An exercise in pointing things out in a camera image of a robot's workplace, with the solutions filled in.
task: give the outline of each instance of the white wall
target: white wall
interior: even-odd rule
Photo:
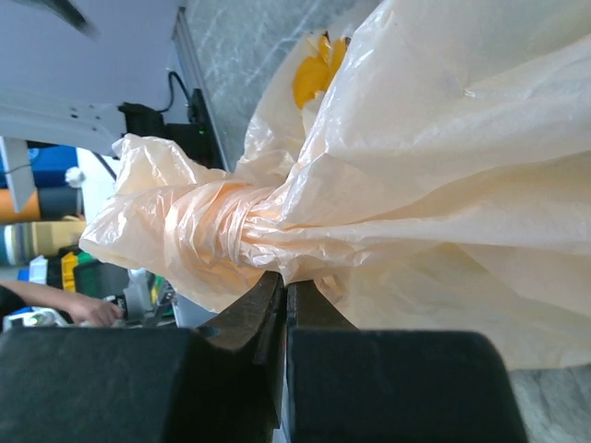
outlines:
[[[184,0],[74,3],[99,30],[95,39],[47,10],[0,3],[0,88],[163,107],[171,36]]]

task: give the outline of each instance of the translucent plastic bag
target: translucent plastic bag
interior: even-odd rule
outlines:
[[[281,125],[257,145],[261,109],[235,174],[127,136],[81,246],[208,309],[276,270],[362,328],[478,330],[509,367],[587,363],[588,17],[586,0],[384,1],[309,133],[286,118],[299,154]]]

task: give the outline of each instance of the gray floor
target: gray floor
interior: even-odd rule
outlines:
[[[250,116],[285,55],[303,33],[326,27],[355,2],[188,1],[213,118],[231,164],[242,155]],[[512,383],[531,441],[591,441],[591,365],[517,371]]]

